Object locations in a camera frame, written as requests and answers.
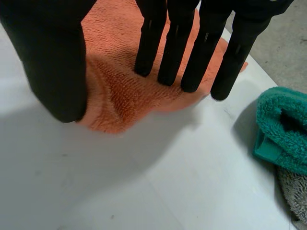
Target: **towel fold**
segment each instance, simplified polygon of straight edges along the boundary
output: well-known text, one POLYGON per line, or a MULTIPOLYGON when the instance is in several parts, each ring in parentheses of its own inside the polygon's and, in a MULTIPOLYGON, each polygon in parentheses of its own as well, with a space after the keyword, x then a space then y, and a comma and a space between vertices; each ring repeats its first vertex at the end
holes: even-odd
POLYGON ((258 99, 257 123, 254 155, 307 175, 307 95, 282 87, 265 91, 258 99))
POLYGON ((88 105, 80 124, 92 130, 119 133, 151 111, 180 110, 210 93, 227 47, 223 39, 217 45, 197 92, 184 93, 180 89, 180 80, 199 30, 198 12, 172 87, 157 82, 169 21, 166 22, 151 74, 143 78, 133 72, 142 23, 143 17, 134 0, 98 0, 83 20, 88 105))

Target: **black robotic finger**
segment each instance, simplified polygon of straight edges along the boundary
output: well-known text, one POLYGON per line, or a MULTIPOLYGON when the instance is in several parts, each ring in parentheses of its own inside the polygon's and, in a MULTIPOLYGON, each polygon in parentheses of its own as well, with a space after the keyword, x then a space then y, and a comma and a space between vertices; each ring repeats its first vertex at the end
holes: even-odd
POLYGON ((228 97, 257 36, 267 28, 270 20, 250 21, 235 16, 233 33, 211 89, 214 99, 222 101, 228 97))
POLYGON ((199 0, 168 0, 167 8, 171 21, 166 36, 166 44, 158 81, 163 85, 172 85, 180 67, 188 38, 193 26, 195 8, 199 0))
POLYGON ((236 0, 233 33, 216 75, 211 95, 221 101, 228 97, 238 74, 257 38, 273 16, 284 13, 293 0, 236 0))
POLYGON ((183 91, 197 90, 231 10, 227 0, 207 0, 201 3, 200 30, 181 81, 183 91))
POLYGON ((144 23, 134 71, 146 77, 152 70, 166 22, 166 0, 136 0, 144 23))

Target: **concrete floor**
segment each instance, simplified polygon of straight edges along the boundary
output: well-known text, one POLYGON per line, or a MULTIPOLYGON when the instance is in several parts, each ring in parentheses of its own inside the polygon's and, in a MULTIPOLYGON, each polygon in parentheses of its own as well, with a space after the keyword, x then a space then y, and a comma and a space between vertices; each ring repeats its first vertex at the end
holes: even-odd
MULTIPOLYGON (((230 32, 234 15, 226 25, 230 32)), ((307 0, 273 17, 250 54, 279 86, 307 93, 307 0)))

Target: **gray towel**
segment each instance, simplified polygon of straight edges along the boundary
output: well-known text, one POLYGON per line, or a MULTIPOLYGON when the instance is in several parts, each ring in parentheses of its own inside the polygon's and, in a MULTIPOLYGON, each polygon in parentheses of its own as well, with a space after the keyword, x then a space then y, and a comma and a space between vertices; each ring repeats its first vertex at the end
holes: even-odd
POLYGON ((277 168, 283 194, 296 218, 292 222, 299 230, 307 230, 307 176, 282 167, 277 168))

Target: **green towel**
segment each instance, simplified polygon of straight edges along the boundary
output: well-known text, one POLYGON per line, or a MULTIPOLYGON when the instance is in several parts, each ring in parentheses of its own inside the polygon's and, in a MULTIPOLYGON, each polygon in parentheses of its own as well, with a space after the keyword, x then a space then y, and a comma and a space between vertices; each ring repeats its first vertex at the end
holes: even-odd
POLYGON ((276 87, 257 101, 254 155, 307 175, 307 94, 276 87))

